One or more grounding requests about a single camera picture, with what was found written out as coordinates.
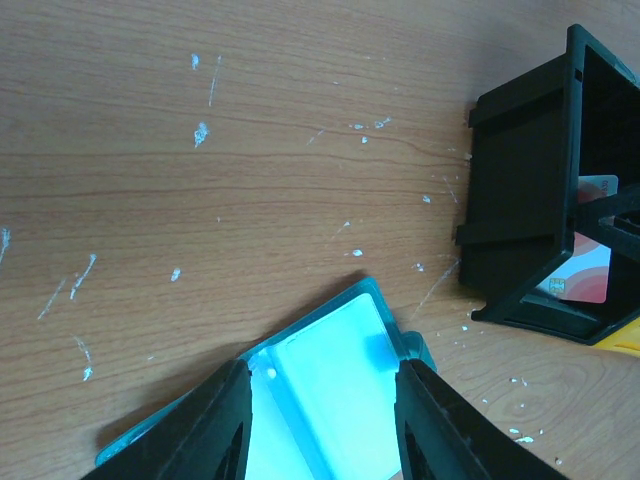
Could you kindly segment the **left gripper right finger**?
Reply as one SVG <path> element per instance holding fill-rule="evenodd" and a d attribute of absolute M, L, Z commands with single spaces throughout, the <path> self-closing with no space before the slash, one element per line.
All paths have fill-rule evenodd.
<path fill-rule="evenodd" d="M 426 363 L 403 360 L 394 406 L 405 479 L 563 479 L 495 427 Z"/>

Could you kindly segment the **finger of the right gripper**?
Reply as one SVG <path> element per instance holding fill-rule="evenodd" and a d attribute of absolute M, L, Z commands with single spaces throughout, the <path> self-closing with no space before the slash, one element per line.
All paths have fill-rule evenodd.
<path fill-rule="evenodd" d="M 639 184 L 614 195 L 579 204 L 575 230 L 613 253 L 639 262 Z"/>

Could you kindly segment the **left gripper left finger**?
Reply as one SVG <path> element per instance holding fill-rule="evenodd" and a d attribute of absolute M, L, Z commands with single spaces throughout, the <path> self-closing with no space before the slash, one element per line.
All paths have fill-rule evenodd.
<path fill-rule="evenodd" d="M 144 436 L 87 479 L 243 479 L 251 433 L 250 371 L 230 360 Z"/>

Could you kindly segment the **teal card holder wallet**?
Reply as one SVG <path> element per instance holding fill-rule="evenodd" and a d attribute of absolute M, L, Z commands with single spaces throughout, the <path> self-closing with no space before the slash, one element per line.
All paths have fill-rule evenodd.
<path fill-rule="evenodd" d="M 240 355 L 251 374 L 243 479 L 400 478 L 395 376 L 410 359 L 432 362 L 422 335 L 400 330 L 371 278 Z M 189 393 L 105 447 L 95 468 Z"/>

